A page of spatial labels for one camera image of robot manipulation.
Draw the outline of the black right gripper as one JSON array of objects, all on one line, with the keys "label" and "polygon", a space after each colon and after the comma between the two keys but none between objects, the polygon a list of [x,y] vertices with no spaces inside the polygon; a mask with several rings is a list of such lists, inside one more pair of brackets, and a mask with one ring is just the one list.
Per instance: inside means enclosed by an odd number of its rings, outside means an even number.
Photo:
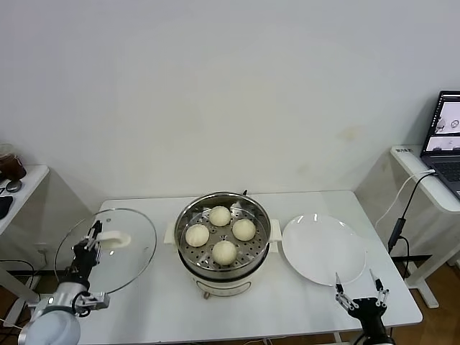
[{"label": "black right gripper", "polygon": [[376,298],[351,299],[345,292],[339,274],[336,272],[336,301],[348,314],[362,326],[383,326],[382,316],[387,310],[387,298],[390,291],[384,287],[381,279],[370,269],[369,273],[377,291]]}]

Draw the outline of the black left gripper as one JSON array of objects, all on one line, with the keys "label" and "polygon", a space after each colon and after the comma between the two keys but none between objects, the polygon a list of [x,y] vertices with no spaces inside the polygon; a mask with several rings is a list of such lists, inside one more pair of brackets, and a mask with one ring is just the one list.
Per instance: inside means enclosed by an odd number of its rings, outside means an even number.
[{"label": "black left gripper", "polygon": [[89,235],[73,247],[74,258],[65,269],[65,281],[89,287],[91,270],[98,264],[99,248],[95,245],[103,224],[96,221],[89,230]]}]

